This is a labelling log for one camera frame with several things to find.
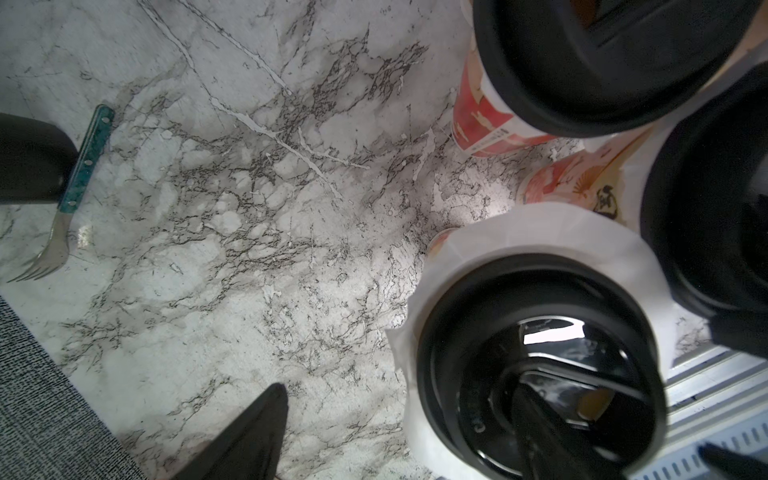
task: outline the red paper cup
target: red paper cup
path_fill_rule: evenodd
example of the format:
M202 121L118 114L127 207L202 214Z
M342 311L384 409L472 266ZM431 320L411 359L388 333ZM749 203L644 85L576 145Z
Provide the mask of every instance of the red paper cup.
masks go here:
M499 97L482 67L474 35L453 107L452 130L458 147L473 157L507 154L556 138L526 124Z
M650 129L642 128L624 132L596 151L581 150L533 172L521 182L516 203L562 202L626 224L621 168L649 135Z
M429 245L427 246L427 262L432 261L432 259L435 258L435 255L442 249L442 245L448 239L448 236L456 230L458 230L457 227L446 228L432 238L432 241L429 242Z

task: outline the black object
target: black object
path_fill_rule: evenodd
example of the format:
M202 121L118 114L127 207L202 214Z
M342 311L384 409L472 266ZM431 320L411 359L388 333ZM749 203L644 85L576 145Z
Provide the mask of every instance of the black object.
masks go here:
M768 313L718 313L710 318L710 332L717 345L768 359Z
M0 204L58 202L77 159L58 127L0 114Z
M762 338L763 329L744 328L768 315L768 192L751 191L768 161L767 111L768 63L675 127L648 176L640 218L674 299L711 318L717 342L752 352L737 339Z
M488 78L521 119L549 134L595 137L647 124L690 98L760 3L475 0L473 17Z
M711 443L699 447L699 456L727 480L763 480L768 465L756 458L722 449Z
M518 433L523 478L537 480L625 480L533 388L520 385L510 416Z
M446 447L490 478L518 478L508 406L521 384L615 468L650 459L666 428L656 358L650 325L617 284L564 257L523 254L478 267L440 298L416 375ZM585 401L593 413L584 414Z
M274 383L174 480L273 480L287 419L286 388Z

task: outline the black plastic lid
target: black plastic lid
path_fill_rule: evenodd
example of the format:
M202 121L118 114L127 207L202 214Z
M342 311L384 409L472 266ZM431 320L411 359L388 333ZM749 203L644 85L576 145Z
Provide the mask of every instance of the black plastic lid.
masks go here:
M618 285L564 257L524 254L461 278L419 341L427 419L459 458L490 478L518 478L512 397L532 387L596 452L626 468L665 430L653 333Z
M691 97L761 0L572 3L475 0L475 37L491 83L520 118L549 134L594 137L649 123Z
M767 161L764 63L680 122L649 173L641 235L701 316L768 313L768 191L755 183Z
M77 160L55 125L0 114L0 204L58 202Z

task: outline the marble table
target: marble table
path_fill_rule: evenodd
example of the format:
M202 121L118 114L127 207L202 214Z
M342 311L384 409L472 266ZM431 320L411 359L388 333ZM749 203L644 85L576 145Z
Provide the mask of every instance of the marble table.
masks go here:
M272 382L290 393L282 480L430 477L384 330L436 232L506 211L579 145L457 151L469 33L435 0L0 5L0 111L76 144L96 104L117 111L66 266L0 294L149 478ZM0 207L0 280L54 210ZM680 330L680 351L702 337Z

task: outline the green fork handle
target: green fork handle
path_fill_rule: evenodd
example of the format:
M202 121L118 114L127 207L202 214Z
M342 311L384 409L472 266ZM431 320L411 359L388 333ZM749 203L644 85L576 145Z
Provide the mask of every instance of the green fork handle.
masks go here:
M63 214L73 214L80 207L85 188L96 168L96 162L109 139L113 120L114 110L103 104L96 107L80 147L78 162L69 176L67 190L58 202L58 211Z

